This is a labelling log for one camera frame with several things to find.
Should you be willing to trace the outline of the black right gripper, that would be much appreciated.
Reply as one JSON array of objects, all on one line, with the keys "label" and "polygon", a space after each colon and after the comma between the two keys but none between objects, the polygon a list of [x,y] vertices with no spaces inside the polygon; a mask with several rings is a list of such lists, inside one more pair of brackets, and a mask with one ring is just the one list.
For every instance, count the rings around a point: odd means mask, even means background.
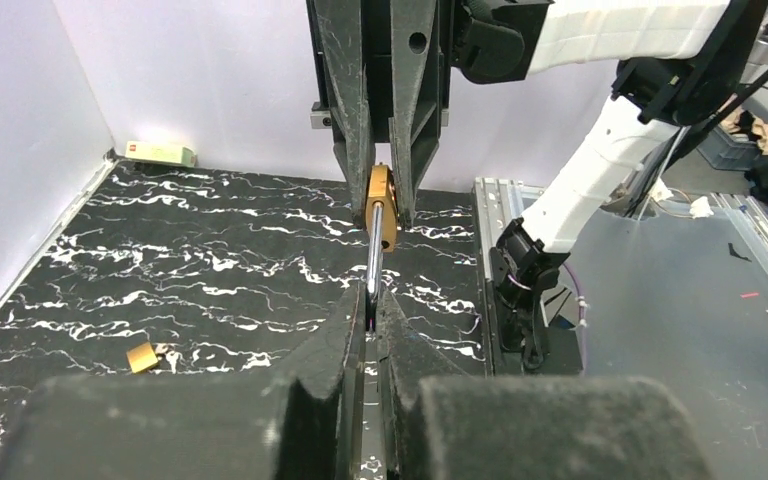
[{"label": "black right gripper", "polygon": [[372,130],[389,130],[398,221],[416,217],[418,189],[439,148],[450,71],[471,82],[525,78],[546,1],[309,1],[319,99],[315,129],[331,129],[350,197],[366,225]]}]

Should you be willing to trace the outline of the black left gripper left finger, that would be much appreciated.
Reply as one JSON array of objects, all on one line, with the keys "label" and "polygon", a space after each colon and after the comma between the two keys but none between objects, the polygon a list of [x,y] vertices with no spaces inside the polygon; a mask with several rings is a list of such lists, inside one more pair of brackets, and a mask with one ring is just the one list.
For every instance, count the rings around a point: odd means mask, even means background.
[{"label": "black left gripper left finger", "polygon": [[348,288],[264,369],[48,379],[0,448],[0,479],[352,479],[364,297]]}]

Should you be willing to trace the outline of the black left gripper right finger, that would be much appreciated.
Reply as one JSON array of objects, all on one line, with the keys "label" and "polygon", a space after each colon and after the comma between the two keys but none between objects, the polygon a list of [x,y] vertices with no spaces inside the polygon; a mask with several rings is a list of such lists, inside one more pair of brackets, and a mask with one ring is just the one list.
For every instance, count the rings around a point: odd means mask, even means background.
[{"label": "black left gripper right finger", "polygon": [[641,377],[471,375],[377,306],[392,479],[708,479],[684,407]]}]

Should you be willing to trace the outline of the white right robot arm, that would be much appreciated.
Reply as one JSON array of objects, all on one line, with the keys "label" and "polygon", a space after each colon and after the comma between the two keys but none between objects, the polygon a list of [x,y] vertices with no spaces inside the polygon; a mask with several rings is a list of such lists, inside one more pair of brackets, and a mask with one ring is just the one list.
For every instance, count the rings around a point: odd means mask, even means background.
[{"label": "white right robot arm", "polygon": [[589,133],[491,250],[505,350],[526,373],[549,355],[542,296],[609,195],[663,142],[677,144],[738,85],[765,1],[310,1],[319,101],[369,234],[365,326],[378,325],[383,255],[415,219],[439,148],[450,72],[478,85],[613,60]]}]

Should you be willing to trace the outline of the pale green eraser box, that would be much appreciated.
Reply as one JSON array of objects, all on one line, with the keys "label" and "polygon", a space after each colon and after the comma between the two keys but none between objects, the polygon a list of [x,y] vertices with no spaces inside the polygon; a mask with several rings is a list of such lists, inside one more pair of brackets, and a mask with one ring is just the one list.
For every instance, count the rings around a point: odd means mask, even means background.
[{"label": "pale green eraser box", "polygon": [[197,164],[197,154],[189,147],[176,144],[130,141],[124,157],[129,160],[192,168]]}]

